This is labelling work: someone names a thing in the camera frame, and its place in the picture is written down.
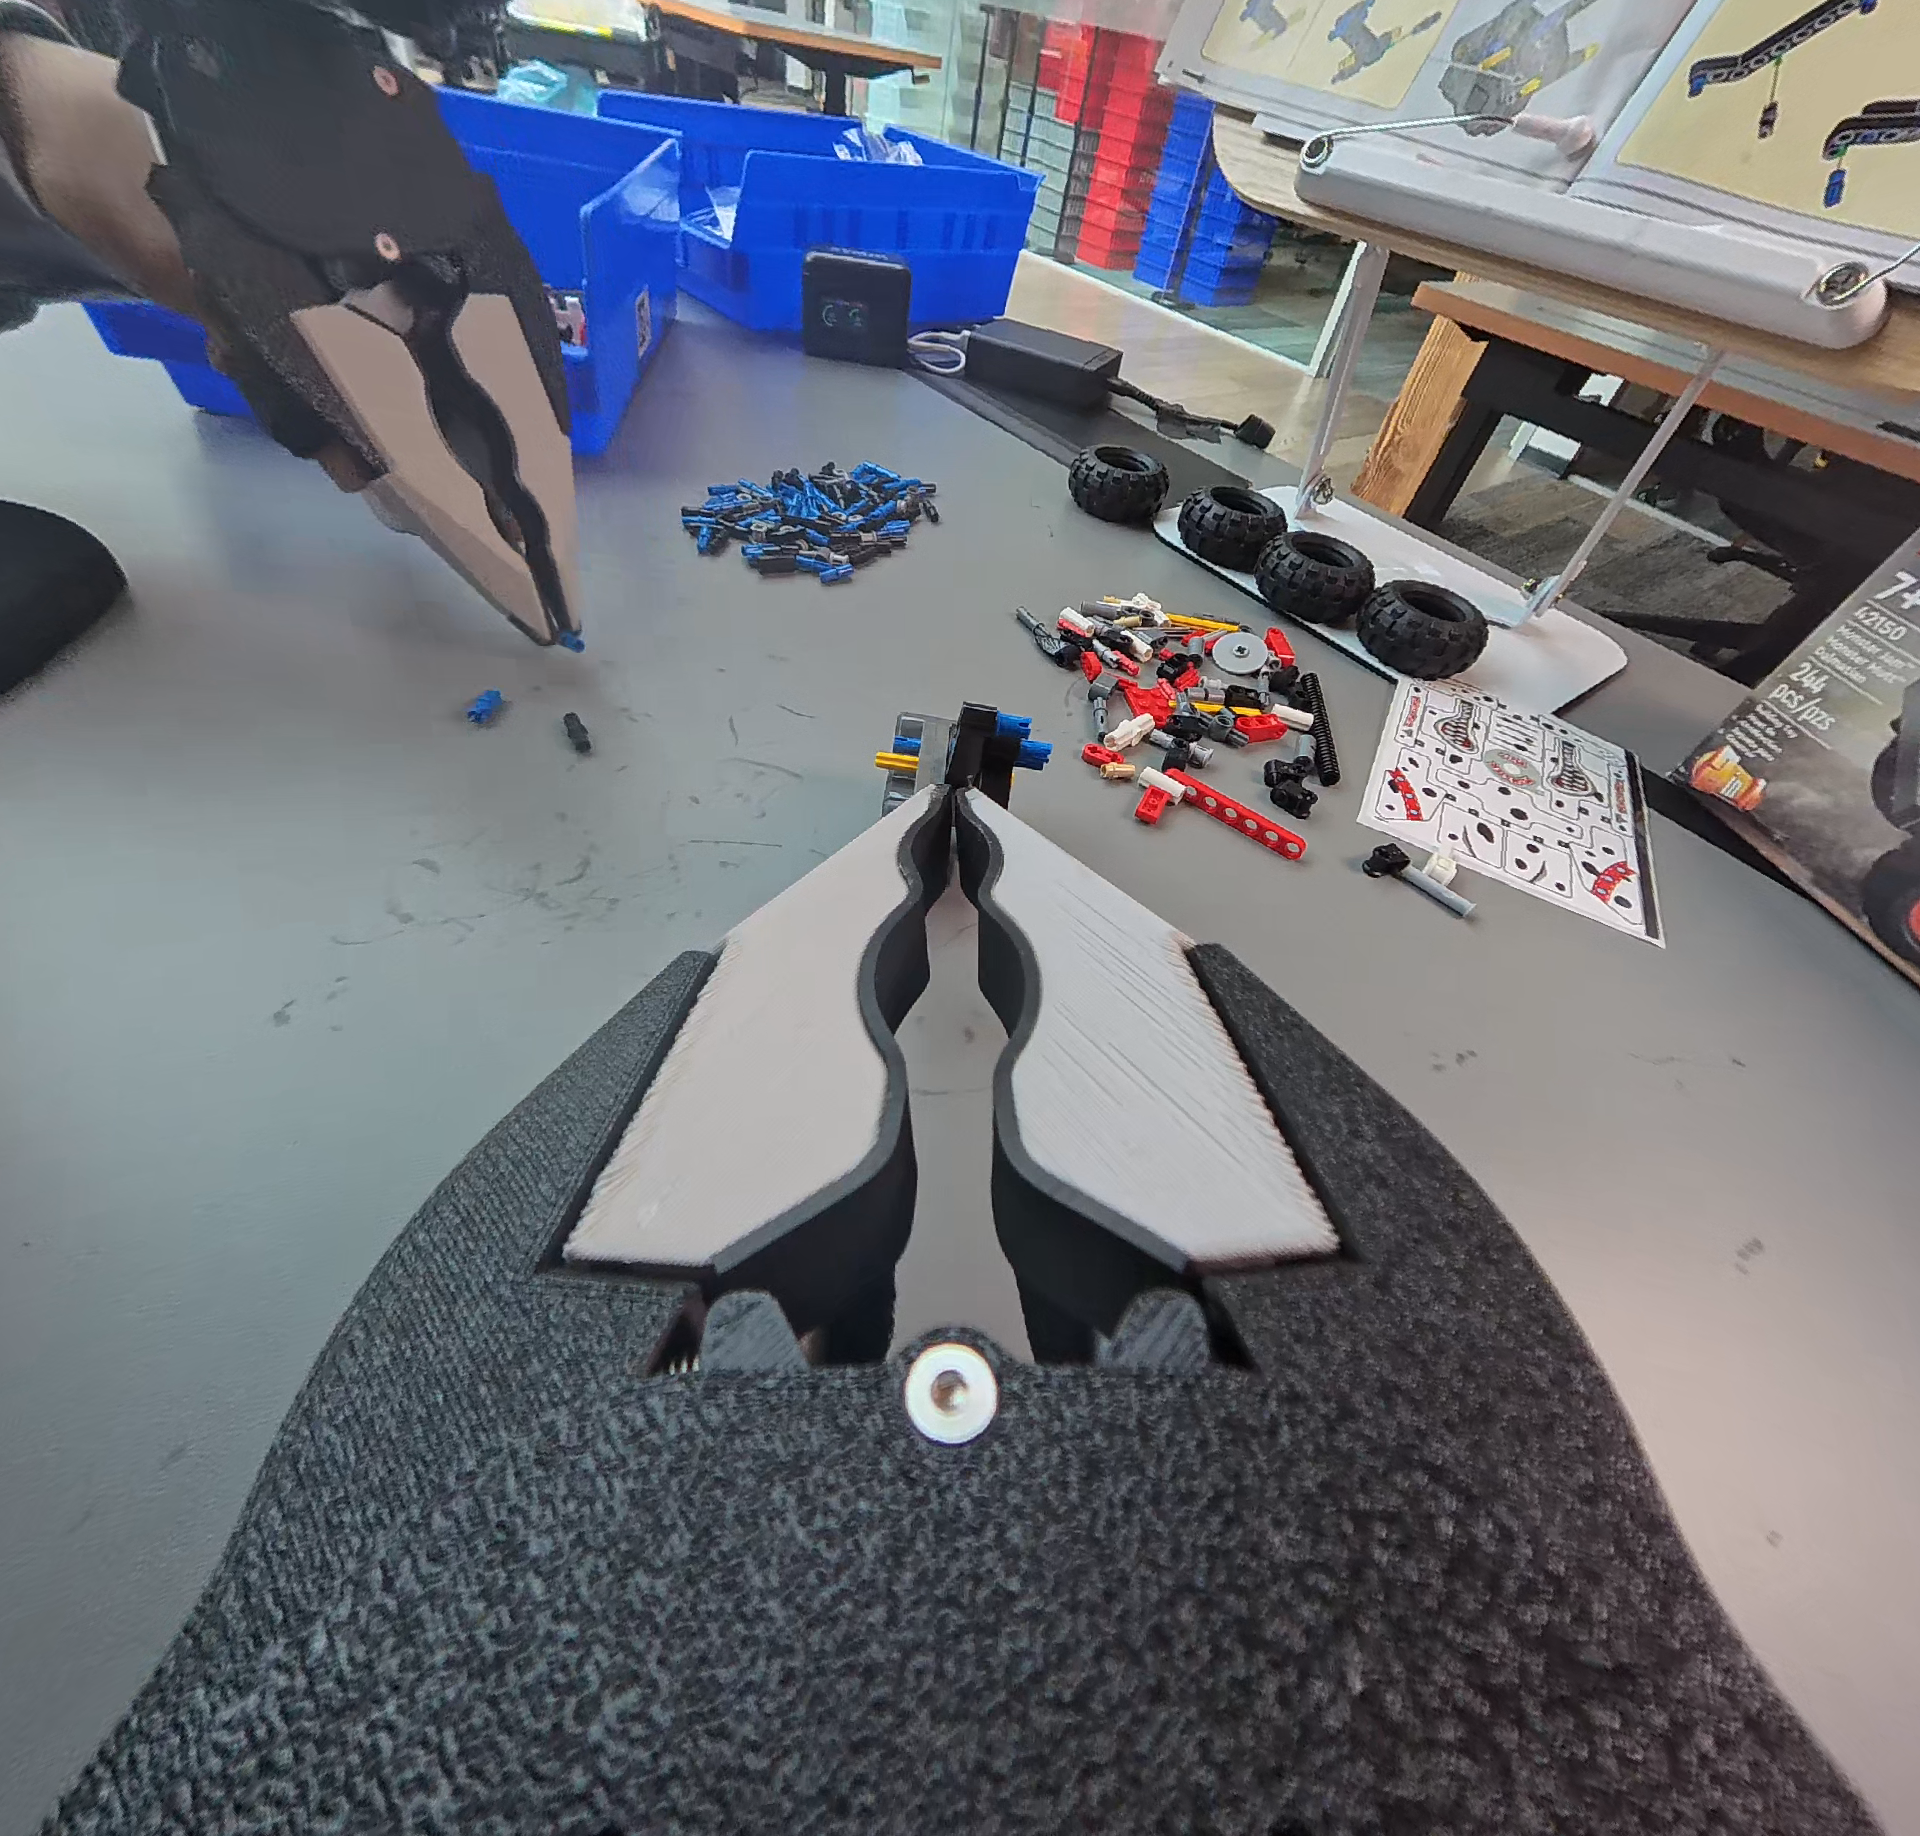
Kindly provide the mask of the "stacks of red blue bins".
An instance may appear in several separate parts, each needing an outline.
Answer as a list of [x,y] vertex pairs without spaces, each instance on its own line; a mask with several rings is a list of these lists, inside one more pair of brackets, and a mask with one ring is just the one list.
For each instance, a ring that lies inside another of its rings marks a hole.
[[1071,130],[1066,255],[1126,274],[1171,307],[1248,307],[1278,221],[1227,183],[1213,149],[1213,103],[1161,84],[1159,52],[1137,32],[1044,30],[1039,89]]

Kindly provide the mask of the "black toy tire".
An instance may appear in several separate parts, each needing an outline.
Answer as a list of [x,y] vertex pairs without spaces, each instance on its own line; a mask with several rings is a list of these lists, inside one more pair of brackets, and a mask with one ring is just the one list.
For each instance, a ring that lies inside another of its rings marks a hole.
[[1169,493],[1169,472],[1159,457],[1124,446],[1084,447],[1066,467],[1066,493],[1096,521],[1153,526]]
[[1254,568],[1260,600],[1301,623],[1347,625],[1378,587],[1371,559],[1316,529],[1290,526],[1273,538]]
[[1287,531],[1283,507],[1239,484],[1210,484],[1188,493],[1174,526],[1183,548],[1225,572],[1254,573],[1260,555]]
[[1427,581],[1376,587],[1359,605],[1353,630],[1374,662],[1410,679],[1465,674],[1490,634],[1473,602]]

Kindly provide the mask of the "wooden background desk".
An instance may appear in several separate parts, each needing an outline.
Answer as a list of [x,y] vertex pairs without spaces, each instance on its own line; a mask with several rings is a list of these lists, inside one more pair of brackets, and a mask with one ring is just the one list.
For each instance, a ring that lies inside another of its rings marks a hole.
[[851,82],[906,74],[924,85],[941,73],[942,57],[919,47],[900,47],[825,24],[795,18],[771,8],[734,1],[633,0],[647,32],[677,65],[714,74],[737,74],[748,47],[780,52],[782,57],[823,80],[823,108],[843,117]]

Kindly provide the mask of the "pile of mixed brick parts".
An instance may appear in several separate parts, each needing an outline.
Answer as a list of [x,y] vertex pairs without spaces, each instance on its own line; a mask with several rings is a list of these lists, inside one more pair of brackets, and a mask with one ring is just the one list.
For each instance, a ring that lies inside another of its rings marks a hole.
[[1165,612],[1145,596],[1013,611],[1025,640],[1081,676],[1090,739],[1079,760],[1115,789],[1139,766],[1185,769],[1283,827],[1326,790],[1293,705],[1303,665],[1280,627]]

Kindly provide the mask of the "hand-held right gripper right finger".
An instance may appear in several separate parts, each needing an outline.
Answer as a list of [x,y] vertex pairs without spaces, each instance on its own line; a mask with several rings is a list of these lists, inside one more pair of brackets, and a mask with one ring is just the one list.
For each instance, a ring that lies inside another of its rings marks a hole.
[[990,1202],[1031,1353],[1090,1364],[1130,1305],[1336,1257],[1338,1233],[1201,946],[1033,825],[954,798],[981,995],[1003,1024]]

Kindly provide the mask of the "black round pad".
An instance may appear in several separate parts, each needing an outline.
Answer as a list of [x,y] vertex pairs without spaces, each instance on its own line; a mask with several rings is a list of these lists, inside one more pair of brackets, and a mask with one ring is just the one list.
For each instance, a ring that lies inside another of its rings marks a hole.
[[27,503],[1,503],[1,697],[76,645],[126,596],[105,542]]

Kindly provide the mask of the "black cube device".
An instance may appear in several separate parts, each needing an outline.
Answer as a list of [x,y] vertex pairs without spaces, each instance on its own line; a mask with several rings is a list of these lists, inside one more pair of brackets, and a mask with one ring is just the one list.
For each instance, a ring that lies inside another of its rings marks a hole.
[[902,257],[812,249],[801,261],[803,354],[902,367],[915,279]]

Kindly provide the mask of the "black power adapter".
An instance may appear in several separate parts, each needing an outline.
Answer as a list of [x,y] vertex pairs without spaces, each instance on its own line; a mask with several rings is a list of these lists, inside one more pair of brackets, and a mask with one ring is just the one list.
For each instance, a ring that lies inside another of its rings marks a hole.
[[1074,414],[1107,408],[1123,352],[1081,336],[999,317],[963,338],[963,378]]

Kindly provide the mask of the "partly built brick assembly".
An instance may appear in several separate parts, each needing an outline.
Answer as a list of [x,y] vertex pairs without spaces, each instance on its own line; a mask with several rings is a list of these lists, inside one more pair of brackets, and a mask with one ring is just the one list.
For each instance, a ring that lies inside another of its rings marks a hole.
[[1041,770],[1051,757],[1033,736],[1029,718],[986,703],[963,703],[951,719],[902,713],[888,747],[876,751],[882,773],[878,814],[888,814],[925,789],[974,790],[1007,808],[1020,770]]

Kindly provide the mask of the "building instruction booklet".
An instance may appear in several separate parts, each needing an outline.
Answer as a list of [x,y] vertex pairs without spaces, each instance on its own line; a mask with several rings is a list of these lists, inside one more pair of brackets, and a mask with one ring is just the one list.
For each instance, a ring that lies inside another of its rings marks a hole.
[[1187,0],[1161,69],[1353,165],[1872,258],[1915,241],[1918,0]]

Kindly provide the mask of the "grey desk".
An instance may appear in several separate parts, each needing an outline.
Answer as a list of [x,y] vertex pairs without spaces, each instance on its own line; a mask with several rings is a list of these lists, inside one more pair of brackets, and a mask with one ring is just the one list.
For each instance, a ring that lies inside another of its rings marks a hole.
[[[838,587],[679,526],[829,461],[931,482],[941,523]],[[1391,687],[1304,635],[1343,769],[1307,857],[1139,827],[1013,611],[1235,594],[931,384],[685,303],[581,482],[572,656],[83,313],[3,340],[3,497],[130,583],[3,703],[3,1832],[153,1671],[405,1221],[670,957],[876,818],[897,712],[965,699],[1055,747],[1025,823],[1229,946],[1480,1182],[1730,1619],[1915,1832],[1907,979],[1677,812],[1658,948],[1465,874],[1472,917],[1365,879]]]

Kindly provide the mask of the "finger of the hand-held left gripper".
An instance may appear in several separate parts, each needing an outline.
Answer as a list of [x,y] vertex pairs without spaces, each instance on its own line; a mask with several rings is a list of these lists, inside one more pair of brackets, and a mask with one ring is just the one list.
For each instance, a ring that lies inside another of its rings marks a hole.
[[291,330],[374,467],[369,498],[391,525],[423,540],[510,623],[540,647],[543,617],[507,507],[493,497],[493,424],[475,414],[449,352],[449,313],[399,288],[358,288],[301,308]]
[[533,581],[546,640],[583,635],[581,519],[572,443],[540,376],[514,303],[468,292],[449,318],[449,352],[475,414],[495,429],[493,497],[507,507]]

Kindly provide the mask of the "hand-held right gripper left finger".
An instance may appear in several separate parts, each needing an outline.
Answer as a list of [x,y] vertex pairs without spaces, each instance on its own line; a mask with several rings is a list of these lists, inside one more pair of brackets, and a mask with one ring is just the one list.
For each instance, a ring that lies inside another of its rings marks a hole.
[[766,1294],[829,1364],[887,1356],[916,1189],[897,1033],[948,854],[933,787],[722,938],[564,1224],[564,1271]]

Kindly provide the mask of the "toy set cardboard box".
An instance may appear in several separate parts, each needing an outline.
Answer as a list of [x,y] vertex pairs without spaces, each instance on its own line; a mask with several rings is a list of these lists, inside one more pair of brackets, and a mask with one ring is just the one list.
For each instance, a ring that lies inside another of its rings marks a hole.
[[1918,979],[1918,536],[1671,780]]

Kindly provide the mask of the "white book stand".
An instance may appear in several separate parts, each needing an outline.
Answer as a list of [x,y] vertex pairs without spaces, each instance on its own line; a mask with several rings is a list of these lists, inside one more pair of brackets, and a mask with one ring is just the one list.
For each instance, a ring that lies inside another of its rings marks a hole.
[[1578,559],[1520,596],[1478,576],[1452,548],[1341,498],[1326,475],[1328,443],[1392,255],[1697,344],[1684,384],[1688,406],[1708,397],[1725,361],[1740,358],[1885,402],[1915,397],[1915,250],[1892,265],[1863,264],[1847,245],[1595,206],[1439,162],[1374,127],[1318,137],[1304,160],[1299,143],[1229,104],[1215,112],[1213,156],[1254,207],[1355,240],[1353,286],[1335,315],[1316,430],[1278,502],[1307,526],[1331,529],[1368,552],[1382,576],[1469,594],[1490,627],[1469,684],[1524,712],[1562,712],[1625,669],[1617,640],[1560,609]]

